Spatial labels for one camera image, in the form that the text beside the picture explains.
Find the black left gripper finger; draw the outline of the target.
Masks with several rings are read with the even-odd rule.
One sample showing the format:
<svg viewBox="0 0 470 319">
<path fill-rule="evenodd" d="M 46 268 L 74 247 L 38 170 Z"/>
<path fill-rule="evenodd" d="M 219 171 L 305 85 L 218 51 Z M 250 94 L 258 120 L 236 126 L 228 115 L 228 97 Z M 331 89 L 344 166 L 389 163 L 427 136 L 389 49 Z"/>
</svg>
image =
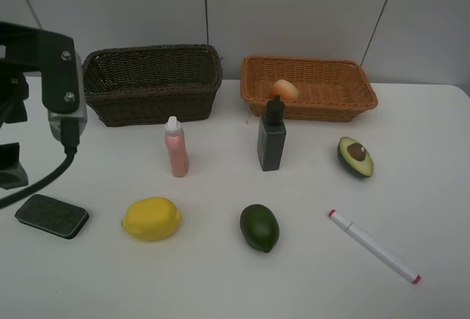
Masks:
<svg viewBox="0 0 470 319">
<path fill-rule="evenodd" d="M 1 145 L 0 188 L 4 190 L 27 186 L 29 179 L 19 161 L 19 143 Z"/>
</svg>

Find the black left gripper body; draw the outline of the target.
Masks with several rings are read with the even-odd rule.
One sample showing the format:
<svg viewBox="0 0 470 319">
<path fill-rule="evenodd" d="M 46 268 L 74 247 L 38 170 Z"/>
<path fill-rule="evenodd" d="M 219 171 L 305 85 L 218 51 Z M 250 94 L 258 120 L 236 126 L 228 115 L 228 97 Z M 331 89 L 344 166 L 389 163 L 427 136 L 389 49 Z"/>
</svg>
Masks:
<svg viewBox="0 0 470 319">
<path fill-rule="evenodd" d="M 64 118 L 83 121 L 83 81 L 72 38 L 1 22 L 1 123 L 27 121 L 29 97 L 25 74 L 41 75 L 42 103 L 52 128 Z"/>
</svg>

